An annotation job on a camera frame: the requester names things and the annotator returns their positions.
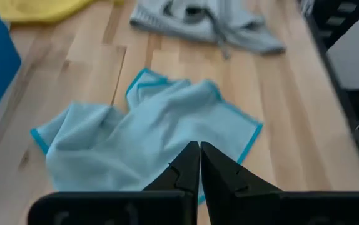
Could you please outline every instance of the cloth fold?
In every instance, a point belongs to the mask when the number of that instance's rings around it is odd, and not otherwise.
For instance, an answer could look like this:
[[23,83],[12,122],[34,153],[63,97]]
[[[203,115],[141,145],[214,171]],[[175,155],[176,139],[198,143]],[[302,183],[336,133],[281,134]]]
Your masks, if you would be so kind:
[[208,141],[241,163],[262,127],[225,102],[209,80],[170,81],[144,69],[126,99],[127,114],[114,106],[73,102],[31,131],[57,190],[140,191],[190,141]]
[[257,52],[285,50],[261,16],[243,10],[239,0],[140,0],[130,24],[145,31],[191,41],[223,43]]

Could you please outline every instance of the gray cloth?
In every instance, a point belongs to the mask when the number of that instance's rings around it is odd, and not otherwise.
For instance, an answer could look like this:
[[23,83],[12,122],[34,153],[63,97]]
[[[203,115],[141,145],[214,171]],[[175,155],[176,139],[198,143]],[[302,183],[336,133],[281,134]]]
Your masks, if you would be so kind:
[[192,41],[223,43],[256,52],[282,52],[265,20],[243,10],[239,0],[139,0],[130,19],[138,29]]

